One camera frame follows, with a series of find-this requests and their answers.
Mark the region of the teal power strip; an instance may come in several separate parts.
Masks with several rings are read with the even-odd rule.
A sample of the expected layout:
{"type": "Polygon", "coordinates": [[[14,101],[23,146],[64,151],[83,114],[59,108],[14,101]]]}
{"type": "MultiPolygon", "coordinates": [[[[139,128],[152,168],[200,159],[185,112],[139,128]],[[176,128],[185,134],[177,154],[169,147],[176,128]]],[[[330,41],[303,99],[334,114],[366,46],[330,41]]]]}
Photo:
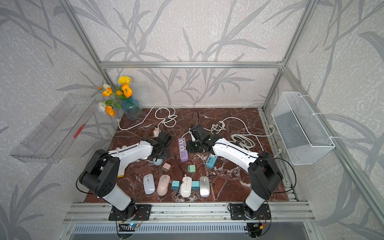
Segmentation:
{"type": "Polygon", "coordinates": [[[210,154],[206,160],[206,167],[209,169],[213,169],[217,158],[218,158],[217,155],[210,154]]]}

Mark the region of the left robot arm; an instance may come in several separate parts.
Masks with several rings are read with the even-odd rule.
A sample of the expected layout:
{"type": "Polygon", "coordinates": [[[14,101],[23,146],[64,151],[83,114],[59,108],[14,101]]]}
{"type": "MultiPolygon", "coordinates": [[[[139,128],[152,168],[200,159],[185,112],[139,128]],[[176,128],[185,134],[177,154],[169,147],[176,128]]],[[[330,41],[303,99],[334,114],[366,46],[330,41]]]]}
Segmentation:
{"type": "Polygon", "coordinates": [[[97,150],[78,177],[78,182],[117,210],[131,214],[135,210],[135,203],[117,185],[118,177],[135,161],[148,158],[165,160],[171,141],[171,135],[161,132],[158,137],[146,138],[118,150],[97,150]]]}

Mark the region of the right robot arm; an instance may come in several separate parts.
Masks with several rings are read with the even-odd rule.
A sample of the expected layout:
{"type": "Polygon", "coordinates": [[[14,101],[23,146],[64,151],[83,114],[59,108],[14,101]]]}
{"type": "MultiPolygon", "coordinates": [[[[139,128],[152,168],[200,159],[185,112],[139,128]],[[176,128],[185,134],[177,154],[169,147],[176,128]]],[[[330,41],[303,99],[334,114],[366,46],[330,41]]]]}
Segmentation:
{"type": "Polygon", "coordinates": [[[243,208],[248,218],[253,219],[284,179],[275,159],[267,152],[259,154],[244,150],[220,135],[210,134],[200,124],[192,126],[189,133],[192,135],[187,142],[189,153],[211,153],[231,161],[248,173],[251,192],[243,202],[243,208]]]}

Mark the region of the green usb charger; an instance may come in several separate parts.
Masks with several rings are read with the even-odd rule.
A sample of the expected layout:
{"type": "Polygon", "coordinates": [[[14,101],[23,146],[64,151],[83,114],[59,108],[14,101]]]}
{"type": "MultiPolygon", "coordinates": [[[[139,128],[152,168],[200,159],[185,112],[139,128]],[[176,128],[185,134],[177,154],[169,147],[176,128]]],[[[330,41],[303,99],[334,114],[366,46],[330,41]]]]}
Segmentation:
{"type": "Polygon", "coordinates": [[[195,165],[188,165],[187,171],[188,171],[188,173],[195,173],[196,172],[196,166],[195,165]]]}

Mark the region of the silver wireless mouse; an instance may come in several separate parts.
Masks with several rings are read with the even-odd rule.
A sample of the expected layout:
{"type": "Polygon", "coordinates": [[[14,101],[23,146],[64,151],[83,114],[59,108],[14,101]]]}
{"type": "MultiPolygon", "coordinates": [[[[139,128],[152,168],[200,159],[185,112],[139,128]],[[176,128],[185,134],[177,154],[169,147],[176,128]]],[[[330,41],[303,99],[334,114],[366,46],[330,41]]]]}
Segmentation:
{"type": "Polygon", "coordinates": [[[203,198],[210,196],[210,180],[207,176],[202,176],[199,179],[200,195],[203,198]]]}

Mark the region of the teal usb charger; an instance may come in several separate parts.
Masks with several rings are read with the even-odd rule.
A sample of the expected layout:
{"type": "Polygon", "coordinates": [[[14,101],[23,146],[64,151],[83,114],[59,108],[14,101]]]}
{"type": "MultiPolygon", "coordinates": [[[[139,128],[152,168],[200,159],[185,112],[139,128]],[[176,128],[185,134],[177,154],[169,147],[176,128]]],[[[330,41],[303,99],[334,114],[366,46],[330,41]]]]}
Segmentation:
{"type": "Polygon", "coordinates": [[[178,191],[180,189],[180,181],[172,181],[171,189],[172,191],[178,191]]]}
{"type": "Polygon", "coordinates": [[[200,190],[200,182],[192,181],[192,191],[199,191],[199,190],[200,190]]]}

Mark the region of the pink wireless mouse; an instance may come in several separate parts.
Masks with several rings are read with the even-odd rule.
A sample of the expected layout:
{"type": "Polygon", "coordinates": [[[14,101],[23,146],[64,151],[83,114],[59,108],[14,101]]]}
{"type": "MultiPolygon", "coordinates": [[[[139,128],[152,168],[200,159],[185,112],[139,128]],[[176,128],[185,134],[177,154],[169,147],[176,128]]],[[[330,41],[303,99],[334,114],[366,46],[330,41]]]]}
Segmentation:
{"type": "Polygon", "coordinates": [[[169,175],[162,175],[159,179],[157,194],[159,196],[165,196],[169,189],[171,177],[169,175]]]}

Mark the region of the lavender white wireless mouse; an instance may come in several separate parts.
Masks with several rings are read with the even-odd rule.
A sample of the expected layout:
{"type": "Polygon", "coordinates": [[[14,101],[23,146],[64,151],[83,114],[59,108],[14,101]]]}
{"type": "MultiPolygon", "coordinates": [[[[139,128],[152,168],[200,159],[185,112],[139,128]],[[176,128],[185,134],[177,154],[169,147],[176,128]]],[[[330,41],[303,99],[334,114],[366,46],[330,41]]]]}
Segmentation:
{"type": "Polygon", "coordinates": [[[155,181],[153,174],[147,174],[143,178],[143,186],[146,195],[151,195],[155,192],[155,181]]]}

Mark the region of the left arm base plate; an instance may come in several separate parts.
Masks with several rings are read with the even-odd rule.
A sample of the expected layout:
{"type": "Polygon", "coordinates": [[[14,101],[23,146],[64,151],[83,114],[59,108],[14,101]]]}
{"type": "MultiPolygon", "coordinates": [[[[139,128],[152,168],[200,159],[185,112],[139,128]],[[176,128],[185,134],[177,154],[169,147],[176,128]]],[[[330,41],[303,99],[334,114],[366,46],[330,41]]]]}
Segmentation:
{"type": "Polygon", "coordinates": [[[134,221],[148,221],[151,214],[152,205],[150,204],[138,204],[129,205],[125,210],[118,210],[112,206],[109,221],[123,221],[133,219],[134,221]]]}

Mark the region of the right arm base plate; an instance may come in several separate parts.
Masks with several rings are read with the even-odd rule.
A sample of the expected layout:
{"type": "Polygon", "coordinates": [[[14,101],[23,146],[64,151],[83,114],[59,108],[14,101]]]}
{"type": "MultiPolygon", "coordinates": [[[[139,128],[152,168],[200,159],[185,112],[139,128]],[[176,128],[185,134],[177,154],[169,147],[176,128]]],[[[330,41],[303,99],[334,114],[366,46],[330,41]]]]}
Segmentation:
{"type": "Polygon", "coordinates": [[[264,202],[258,210],[252,210],[245,203],[229,203],[227,208],[232,220],[271,220],[271,210],[267,202],[264,202]]]}

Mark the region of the pink usb charger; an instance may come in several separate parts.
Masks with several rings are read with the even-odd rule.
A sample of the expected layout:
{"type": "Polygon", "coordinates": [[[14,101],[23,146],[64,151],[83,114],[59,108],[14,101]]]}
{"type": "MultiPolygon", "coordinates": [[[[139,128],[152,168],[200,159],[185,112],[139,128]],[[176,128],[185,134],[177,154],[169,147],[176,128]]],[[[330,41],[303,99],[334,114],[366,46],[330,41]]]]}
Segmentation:
{"type": "Polygon", "coordinates": [[[162,166],[162,171],[164,171],[164,172],[169,172],[170,171],[170,169],[171,169],[171,165],[170,164],[168,164],[168,163],[164,163],[163,164],[163,166],[162,166]]]}

